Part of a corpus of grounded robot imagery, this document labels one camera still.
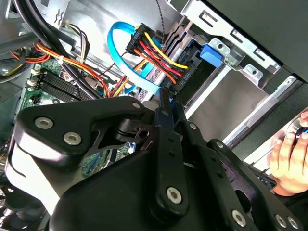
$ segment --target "motherboard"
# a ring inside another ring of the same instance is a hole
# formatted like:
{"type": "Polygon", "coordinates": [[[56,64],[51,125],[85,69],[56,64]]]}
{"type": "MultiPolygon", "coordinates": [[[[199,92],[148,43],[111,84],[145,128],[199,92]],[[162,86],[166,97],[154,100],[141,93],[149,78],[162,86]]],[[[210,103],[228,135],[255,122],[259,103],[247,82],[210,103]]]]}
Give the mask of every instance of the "motherboard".
{"type": "MultiPolygon", "coordinates": [[[[25,108],[57,103],[68,103],[86,99],[83,92],[65,79],[65,72],[55,59],[35,64],[27,80],[16,115],[25,108]]],[[[128,155],[129,145],[117,150],[114,161],[128,155]]],[[[110,164],[111,151],[104,150],[83,160],[82,177],[87,178],[110,164]]]]}

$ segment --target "human hand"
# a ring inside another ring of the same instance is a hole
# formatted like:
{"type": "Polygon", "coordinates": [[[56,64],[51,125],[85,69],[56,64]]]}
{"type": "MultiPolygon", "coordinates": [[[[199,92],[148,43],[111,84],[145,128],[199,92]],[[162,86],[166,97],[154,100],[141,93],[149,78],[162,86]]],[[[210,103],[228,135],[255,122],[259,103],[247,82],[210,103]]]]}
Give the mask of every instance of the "human hand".
{"type": "Polygon", "coordinates": [[[300,125],[302,127],[308,127],[308,111],[303,112],[301,115],[300,125]]]}
{"type": "MultiPolygon", "coordinates": [[[[308,118],[308,112],[302,114],[301,124],[308,118]]],[[[292,196],[308,190],[308,133],[302,133],[296,146],[294,133],[288,133],[284,141],[277,140],[269,156],[269,167],[276,178],[274,192],[281,196],[292,196]]]]}

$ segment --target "black cable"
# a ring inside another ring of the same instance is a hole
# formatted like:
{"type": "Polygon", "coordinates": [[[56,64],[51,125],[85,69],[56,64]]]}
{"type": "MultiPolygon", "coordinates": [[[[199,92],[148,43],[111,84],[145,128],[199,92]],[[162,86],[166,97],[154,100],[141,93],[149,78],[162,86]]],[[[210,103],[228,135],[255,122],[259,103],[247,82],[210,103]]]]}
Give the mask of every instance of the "black cable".
{"type": "Polygon", "coordinates": [[[157,7],[158,7],[158,10],[159,10],[159,14],[160,14],[160,19],[161,19],[161,21],[162,21],[163,34],[164,34],[162,43],[164,43],[164,42],[165,42],[165,24],[164,24],[164,18],[163,18],[162,9],[160,8],[160,4],[159,4],[158,0],[156,0],[156,3],[157,3],[157,7]]]}
{"type": "MultiPolygon", "coordinates": [[[[35,6],[35,3],[33,0],[19,0],[19,3],[25,1],[24,9],[28,9],[29,13],[31,14],[31,18],[35,19],[32,24],[38,24],[38,28],[41,29],[42,33],[48,37],[47,45],[49,44],[50,47],[54,50],[60,53],[61,55],[69,58],[68,53],[66,50],[63,48],[62,44],[60,43],[59,39],[57,38],[56,34],[53,32],[53,30],[49,27],[49,25],[46,23],[46,21],[43,19],[41,14],[39,13],[38,9],[35,6]]],[[[73,79],[78,79],[80,82],[80,88],[84,91],[87,92],[87,94],[92,98],[101,98],[101,96],[90,86],[88,85],[85,80],[82,79],[80,76],[78,70],[76,68],[71,68],[67,64],[62,65],[63,69],[73,78],[73,79]]]]}
{"type": "Polygon", "coordinates": [[[18,60],[15,59],[15,58],[1,59],[1,60],[0,60],[0,65],[1,65],[1,64],[15,63],[15,62],[17,62],[17,61],[18,61],[18,60]]]}
{"type": "MultiPolygon", "coordinates": [[[[27,25],[33,30],[36,36],[49,48],[57,51],[63,56],[69,57],[59,39],[56,37],[54,32],[50,29],[48,24],[42,18],[40,13],[38,12],[35,4],[32,0],[14,0],[15,6],[23,18],[23,20],[27,23],[27,25]]],[[[91,98],[91,99],[99,99],[101,95],[93,89],[80,75],[76,68],[71,68],[67,64],[62,65],[65,72],[67,72],[73,79],[77,80],[77,85],[91,98]]]]}
{"type": "Polygon", "coordinates": [[[33,17],[35,22],[39,25],[39,27],[40,27],[41,31],[43,32],[43,34],[46,35],[48,40],[51,42],[51,44],[53,45],[54,51],[57,51],[61,55],[69,58],[68,53],[66,52],[66,50],[62,46],[62,44],[59,41],[57,35],[50,28],[50,26],[46,23],[45,19],[42,17],[40,12],[38,11],[38,9],[37,9],[35,3],[33,2],[33,0],[21,0],[21,1],[25,1],[30,15],[33,17]]]}
{"type": "Polygon", "coordinates": [[[70,25],[72,25],[72,26],[74,26],[74,27],[76,27],[77,28],[77,30],[75,30],[74,28],[72,28],[71,27],[71,29],[75,32],[75,33],[77,33],[79,36],[80,36],[80,38],[81,38],[81,44],[80,44],[80,46],[82,47],[82,36],[84,36],[84,38],[86,39],[86,56],[85,56],[85,59],[87,58],[87,56],[88,56],[88,54],[89,54],[89,51],[90,51],[90,43],[89,43],[89,41],[88,41],[88,36],[87,36],[87,34],[84,32],[84,31],[82,31],[78,26],[76,26],[76,25],[74,25],[74,24],[70,24],[70,25]]]}
{"type": "Polygon", "coordinates": [[[26,63],[26,64],[23,64],[21,67],[19,67],[18,70],[14,71],[14,73],[12,73],[11,75],[8,75],[8,76],[0,75],[0,84],[16,79],[30,67],[31,67],[31,64],[26,63]]]}

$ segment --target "blue plastic latch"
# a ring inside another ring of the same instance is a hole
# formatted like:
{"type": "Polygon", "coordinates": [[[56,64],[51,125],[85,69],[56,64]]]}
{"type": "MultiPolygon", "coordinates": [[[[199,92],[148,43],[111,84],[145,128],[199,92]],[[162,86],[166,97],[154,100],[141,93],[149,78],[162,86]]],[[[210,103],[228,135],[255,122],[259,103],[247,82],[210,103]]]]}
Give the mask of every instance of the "blue plastic latch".
{"type": "Polygon", "coordinates": [[[200,57],[212,64],[214,67],[220,67],[222,65],[222,56],[209,45],[204,46],[200,57]]]}

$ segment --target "black mounting arm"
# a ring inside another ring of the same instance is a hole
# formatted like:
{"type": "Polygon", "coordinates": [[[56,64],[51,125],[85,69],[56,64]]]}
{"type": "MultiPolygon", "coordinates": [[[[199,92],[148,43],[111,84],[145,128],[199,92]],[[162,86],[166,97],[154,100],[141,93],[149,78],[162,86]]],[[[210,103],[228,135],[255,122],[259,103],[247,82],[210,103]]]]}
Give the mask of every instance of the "black mounting arm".
{"type": "Polygon", "coordinates": [[[154,111],[118,97],[19,114],[14,141],[57,169],[70,171],[102,149],[136,143],[135,153],[64,193],[50,230],[303,230],[227,146],[206,143],[180,103],[170,103],[163,89],[157,96],[154,111]]]}

